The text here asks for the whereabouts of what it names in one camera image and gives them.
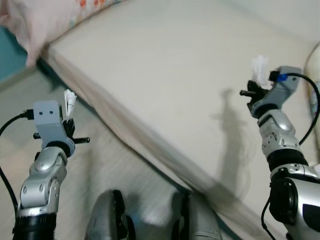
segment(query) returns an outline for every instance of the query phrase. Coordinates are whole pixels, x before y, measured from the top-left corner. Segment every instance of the pink pillow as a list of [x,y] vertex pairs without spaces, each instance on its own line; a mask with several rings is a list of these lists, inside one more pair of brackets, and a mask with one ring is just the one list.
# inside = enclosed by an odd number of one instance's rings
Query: pink pillow
[[121,0],[0,0],[0,25],[15,34],[33,66],[45,44]]

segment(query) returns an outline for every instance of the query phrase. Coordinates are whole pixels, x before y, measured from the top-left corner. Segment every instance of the white paper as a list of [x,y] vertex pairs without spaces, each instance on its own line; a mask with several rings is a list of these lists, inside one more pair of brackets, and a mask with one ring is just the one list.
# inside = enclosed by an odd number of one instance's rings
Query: white paper
[[75,107],[77,95],[69,89],[64,91],[64,103],[66,119],[69,120],[72,117],[72,112]]
[[269,58],[263,55],[259,55],[257,58],[251,60],[251,66],[253,71],[252,80],[260,86],[267,85],[267,65]]

